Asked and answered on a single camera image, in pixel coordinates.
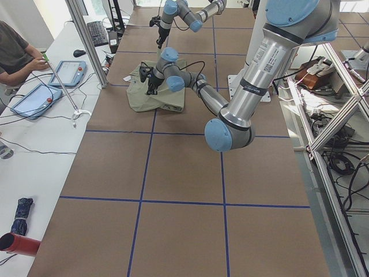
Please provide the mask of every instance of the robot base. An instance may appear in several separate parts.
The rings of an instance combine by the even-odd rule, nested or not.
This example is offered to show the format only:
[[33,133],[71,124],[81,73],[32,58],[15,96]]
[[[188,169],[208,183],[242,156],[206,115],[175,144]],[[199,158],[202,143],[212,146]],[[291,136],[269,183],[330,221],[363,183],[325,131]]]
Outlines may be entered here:
[[[342,50],[341,53],[345,59],[350,59],[357,53],[357,50]],[[353,59],[349,60],[348,64],[353,70],[367,71],[368,62],[363,62],[359,59]]]
[[[233,95],[236,92],[237,86],[239,83],[234,82],[238,75],[228,75],[228,89],[229,89],[229,97],[232,99]],[[270,102],[271,98],[269,93],[267,92],[263,98],[260,100],[261,102]]]

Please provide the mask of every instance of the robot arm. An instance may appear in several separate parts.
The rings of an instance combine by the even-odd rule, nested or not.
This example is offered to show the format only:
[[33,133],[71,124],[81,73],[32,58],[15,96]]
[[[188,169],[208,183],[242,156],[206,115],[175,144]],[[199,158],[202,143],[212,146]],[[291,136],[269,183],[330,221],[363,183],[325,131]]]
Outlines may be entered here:
[[224,152],[245,147],[255,135],[251,117],[285,59],[302,44],[334,40],[339,7],[339,0],[268,1],[264,39],[229,103],[199,74],[181,72],[175,64],[178,54],[171,48],[163,51],[149,83],[160,85],[167,79],[173,91],[183,87],[196,91],[217,116],[205,127],[206,142],[211,149]]
[[206,20],[215,14],[221,14],[227,5],[227,0],[209,0],[209,2],[210,5],[193,13],[188,7],[186,0],[167,0],[164,5],[163,15],[161,17],[153,17],[150,21],[150,27],[154,25],[159,27],[159,38],[156,41],[158,48],[161,49],[169,36],[176,16],[179,16],[192,31],[197,32],[202,28]]

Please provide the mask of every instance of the black mouse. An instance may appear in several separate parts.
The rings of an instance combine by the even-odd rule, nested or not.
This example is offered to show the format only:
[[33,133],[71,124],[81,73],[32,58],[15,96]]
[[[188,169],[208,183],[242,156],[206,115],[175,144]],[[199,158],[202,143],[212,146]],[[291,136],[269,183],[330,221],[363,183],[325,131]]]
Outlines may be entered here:
[[78,58],[78,57],[80,57],[80,56],[82,56],[82,55],[84,55],[84,54],[86,54],[86,51],[85,50],[75,50],[74,52],[73,52],[73,56],[75,57],[75,58]]

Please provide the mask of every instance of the white desk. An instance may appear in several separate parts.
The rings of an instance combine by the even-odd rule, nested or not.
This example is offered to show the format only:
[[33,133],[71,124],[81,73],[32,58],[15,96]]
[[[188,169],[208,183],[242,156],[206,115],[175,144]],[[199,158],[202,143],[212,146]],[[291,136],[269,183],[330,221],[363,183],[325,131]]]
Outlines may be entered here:
[[[60,60],[86,61],[88,70],[82,80],[84,82],[93,73],[93,67],[87,55],[78,58],[73,57],[73,51],[76,49],[84,49],[84,47],[74,24],[67,23],[48,49],[47,56],[54,66],[57,66]],[[108,45],[96,48],[100,61],[105,59],[106,54],[103,50],[110,52]],[[51,71],[34,72],[34,74],[41,75],[48,72]],[[47,84],[49,78],[49,76],[43,76],[42,80]],[[24,84],[18,94],[25,95],[38,83],[40,81],[34,79]],[[84,109],[92,111],[100,93],[100,84],[96,75],[93,75],[81,89],[87,94]],[[72,96],[79,108],[84,97],[78,90]],[[9,106],[14,105],[19,100],[20,98],[14,98]],[[70,118],[73,113],[74,109],[68,98],[63,97],[47,110],[44,115],[48,117],[63,115]],[[0,124],[21,118],[19,116],[3,117],[12,114],[9,108],[6,108],[1,115]],[[35,121],[25,119],[8,125],[0,125],[0,132],[2,132],[4,139],[19,143],[29,149],[42,152],[77,152],[89,117],[86,114],[80,116],[76,120],[76,128],[73,128],[72,121],[68,119],[39,118]],[[42,155],[28,152],[14,144],[4,143],[14,150],[14,155],[8,160],[0,159],[0,235],[10,231],[17,208],[17,200],[22,197],[31,197],[35,204],[32,206],[27,220],[27,236],[42,240],[74,160],[74,155]],[[0,260],[9,256],[5,252],[0,252]],[[33,257],[18,255],[0,267],[0,276],[25,277],[31,268],[33,260]]]

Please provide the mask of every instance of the person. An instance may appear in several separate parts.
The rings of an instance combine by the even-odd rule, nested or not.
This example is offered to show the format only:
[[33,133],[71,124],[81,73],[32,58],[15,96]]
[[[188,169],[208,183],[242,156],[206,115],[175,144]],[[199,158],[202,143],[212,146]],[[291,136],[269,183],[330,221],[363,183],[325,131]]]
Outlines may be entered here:
[[15,87],[32,71],[47,68],[41,52],[0,20],[0,83]]

